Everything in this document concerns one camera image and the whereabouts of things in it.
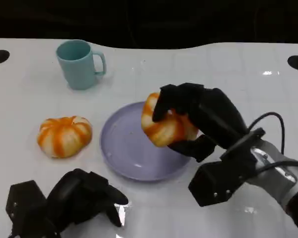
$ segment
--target orange and white striped pumpkin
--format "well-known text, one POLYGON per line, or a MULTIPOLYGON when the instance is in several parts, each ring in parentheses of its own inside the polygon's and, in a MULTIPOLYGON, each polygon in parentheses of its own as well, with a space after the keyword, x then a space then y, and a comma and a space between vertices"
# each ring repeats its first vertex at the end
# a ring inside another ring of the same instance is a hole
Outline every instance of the orange and white striped pumpkin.
POLYGON ((174 109, 171 109, 162 121, 152 121, 158 98, 159 93, 149 95, 141 117, 142 129, 151 142, 155 146, 163 147, 181 140, 195 140, 198 129, 191 124, 187 115, 181 116, 174 109))
POLYGON ((73 116, 46 119, 37 142, 50 157, 65 158, 78 153, 92 138, 92 127, 85 118, 73 116))

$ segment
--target light blue mug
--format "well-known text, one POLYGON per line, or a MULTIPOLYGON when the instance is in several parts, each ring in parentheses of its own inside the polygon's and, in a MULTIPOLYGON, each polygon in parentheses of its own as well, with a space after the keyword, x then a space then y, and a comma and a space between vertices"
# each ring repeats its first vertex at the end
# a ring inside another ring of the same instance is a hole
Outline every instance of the light blue mug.
POLYGON ((56 55, 63 70, 63 75, 72 89, 83 90, 90 88, 96 83, 97 77, 106 73, 104 54, 92 50, 86 41, 66 41, 57 48, 56 55), (93 55, 100 56, 103 63, 102 72, 96 72, 93 55))

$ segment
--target white tabletop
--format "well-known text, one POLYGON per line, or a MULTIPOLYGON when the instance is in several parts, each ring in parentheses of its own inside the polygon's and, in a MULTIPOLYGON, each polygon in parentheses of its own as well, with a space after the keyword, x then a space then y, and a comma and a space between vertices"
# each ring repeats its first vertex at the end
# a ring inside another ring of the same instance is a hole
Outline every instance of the white tabletop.
MULTIPOLYGON (((200 208, 187 189, 199 167, 194 160, 175 178, 140 183, 112 172, 99 149, 100 130, 118 108, 145 100, 162 85, 195 82, 226 92, 247 124, 264 112, 279 112, 286 123, 285 154, 298 159, 298 71, 287 64, 289 56, 298 55, 298 45, 221 43, 184 50, 93 45, 104 52, 108 74, 94 88, 73 91, 55 56, 62 41, 0 39, 0 49, 11 54, 0 64, 0 238, 11 230, 5 213, 10 185, 34 179, 48 195, 75 168, 108 178, 131 204, 124 227, 115 228, 100 215, 69 228, 63 238, 298 238, 290 218, 259 188, 245 184, 229 202, 200 208), (39 125, 72 115, 92 123, 92 142, 75 158, 49 159, 36 144, 39 125)), ((260 125, 279 148, 278 121, 268 118, 260 125)), ((222 152, 216 150, 208 161, 222 152)))

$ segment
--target robotic hand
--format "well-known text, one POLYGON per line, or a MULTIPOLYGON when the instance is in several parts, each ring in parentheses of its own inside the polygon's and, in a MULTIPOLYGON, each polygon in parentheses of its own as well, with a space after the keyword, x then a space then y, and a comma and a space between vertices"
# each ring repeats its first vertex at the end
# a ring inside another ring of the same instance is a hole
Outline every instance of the robotic hand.
POLYGON ((204 134, 195 141, 173 143, 171 149, 198 162, 212 154, 216 145, 226 149, 221 161, 201 165, 189 185, 200 206, 228 201, 248 182, 266 190, 298 227, 298 161, 262 140, 262 128, 250 131, 220 89, 191 83, 166 85, 161 88, 153 121, 162 120, 171 108, 187 114, 204 134))
POLYGON ((46 199, 35 181, 10 188, 6 212, 13 223, 9 238, 60 238, 60 232, 106 213, 116 226, 122 224, 114 204, 126 205, 127 197, 93 172, 75 169, 66 173, 46 199))

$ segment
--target lavender plate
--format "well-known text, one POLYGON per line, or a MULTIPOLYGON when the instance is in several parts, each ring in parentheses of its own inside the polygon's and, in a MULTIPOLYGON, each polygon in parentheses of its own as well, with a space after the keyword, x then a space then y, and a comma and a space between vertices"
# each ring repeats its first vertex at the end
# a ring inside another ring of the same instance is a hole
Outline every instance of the lavender plate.
POLYGON ((133 103, 116 111, 100 134, 106 164, 115 172, 140 181, 166 179, 189 162, 168 147, 155 147, 141 128, 144 103, 133 103))

